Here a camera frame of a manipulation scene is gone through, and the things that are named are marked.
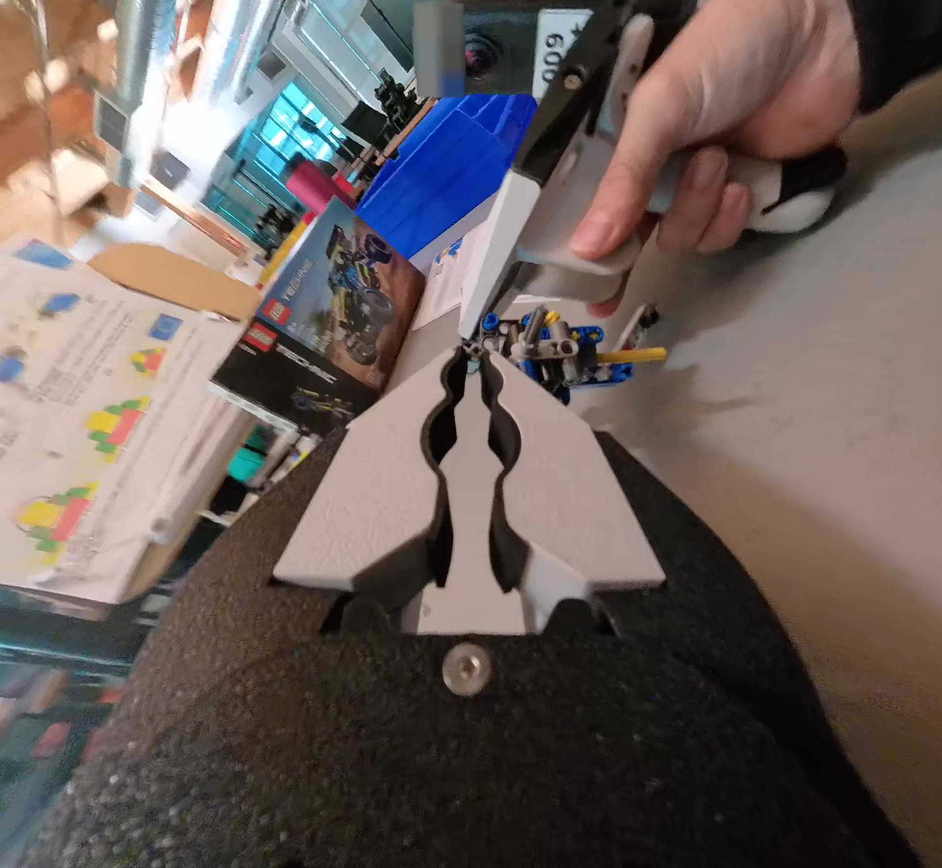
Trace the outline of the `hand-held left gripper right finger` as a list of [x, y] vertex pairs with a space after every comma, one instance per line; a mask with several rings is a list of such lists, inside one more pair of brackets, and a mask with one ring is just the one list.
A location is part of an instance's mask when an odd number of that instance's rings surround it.
[[494, 485], [490, 561], [524, 600], [589, 600], [666, 575], [595, 432], [507, 359], [480, 368]]

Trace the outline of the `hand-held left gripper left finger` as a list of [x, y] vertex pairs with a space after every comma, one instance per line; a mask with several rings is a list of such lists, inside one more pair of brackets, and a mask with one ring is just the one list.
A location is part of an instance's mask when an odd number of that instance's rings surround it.
[[467, 356], [447, 349], [347, 427], [273, 571], [338, 592], [443, 587], [453, 526], [441, 462], [457, 441]]

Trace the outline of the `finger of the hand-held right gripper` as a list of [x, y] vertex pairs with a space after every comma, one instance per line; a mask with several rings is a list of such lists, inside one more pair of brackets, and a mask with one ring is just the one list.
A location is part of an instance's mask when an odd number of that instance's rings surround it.
[[465, 273], [458, 334], [476, 339], [482, 319], [500, 311], [512, 286], [518, 260], [517, 242], [541, 194], [540, 185], [517, 171], [509, 171], [472, 245], [472, 260]]

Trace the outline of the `blue grey lego sub-assembly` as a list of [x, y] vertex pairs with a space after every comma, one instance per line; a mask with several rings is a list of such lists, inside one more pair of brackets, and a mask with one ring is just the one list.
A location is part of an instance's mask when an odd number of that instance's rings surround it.
[[480, 370], [485, 356], [500, 356], [568, 405], [574, 391], [613, 388], [631, 380], [638, 365], [665, 362], [666, 348], [645, 344], [659, 321], [656, 307], [643, 304], [627, 328], [609, 339], [599, 325], [574, 325], [539, 305], [516, 319], [491, 312], [482, 319], [477, 338], [466, 340], [485, 349]]

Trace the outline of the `lego set cardboard box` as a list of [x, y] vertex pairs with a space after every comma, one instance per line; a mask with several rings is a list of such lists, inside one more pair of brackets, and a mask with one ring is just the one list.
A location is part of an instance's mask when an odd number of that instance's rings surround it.
[[347, 204], [306, 228], [210, 387], [273, 427], [323, 438], [375, 404], [426, 279]]

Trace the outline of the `person's right hand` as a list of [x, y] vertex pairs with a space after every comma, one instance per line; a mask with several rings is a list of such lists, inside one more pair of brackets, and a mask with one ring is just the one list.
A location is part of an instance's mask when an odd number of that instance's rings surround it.
[[856, 112], [859, 62], [847, 0], [709, 0], [636, 85], [574, 254], [595, 261], [653, 228], [667, 252], [732, 247], [751, 196], [729, 154], [835, 144]]

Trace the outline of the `folded paper leaflet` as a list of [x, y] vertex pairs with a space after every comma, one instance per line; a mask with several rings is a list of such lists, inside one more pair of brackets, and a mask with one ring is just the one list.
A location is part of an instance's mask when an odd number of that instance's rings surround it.
[[413, 332], [461, 306], [474, 245], [475, 238], [467, 234], [435, 254], [411, 326]]

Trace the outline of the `blue storage bin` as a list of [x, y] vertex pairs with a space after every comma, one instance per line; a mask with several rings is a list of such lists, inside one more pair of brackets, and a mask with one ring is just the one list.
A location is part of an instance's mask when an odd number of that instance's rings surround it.
[[357, 214], [411, 258], [499, 190], [536, 109], [530, 95], [441, 99], [383, 165]]

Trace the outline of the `magenta padded seat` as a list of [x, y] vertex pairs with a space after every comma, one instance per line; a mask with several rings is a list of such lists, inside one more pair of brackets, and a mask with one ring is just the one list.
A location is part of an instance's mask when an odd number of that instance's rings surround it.
[[323, 215], [333, 202], [345, 205], [350, 211], [356, 209], [349, 185], [340, 184], [334, 169], [328, 171], [328, 168], [332, 167], [303, 156], [296, 156], [286, 168], [287, 190], [312, 217]]

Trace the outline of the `printed instruction sheet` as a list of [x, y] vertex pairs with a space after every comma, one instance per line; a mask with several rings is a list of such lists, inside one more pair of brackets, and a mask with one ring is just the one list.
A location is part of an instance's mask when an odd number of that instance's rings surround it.
[[185, 486], [239, 336], [39, 239], [1, 256], [1, 583], [118, 603]]

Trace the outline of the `silver ventilation duct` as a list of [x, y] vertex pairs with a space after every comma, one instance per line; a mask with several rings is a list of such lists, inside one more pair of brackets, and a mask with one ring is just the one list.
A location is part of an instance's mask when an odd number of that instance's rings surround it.
[[127, 118], [112, 181], [139, 188], [157, 149], [169, 85], [178, 0], [118, 0], [114, 99]]
[[244, 85], [276, 0], [214, 0], [192, 98], [207, 105]]

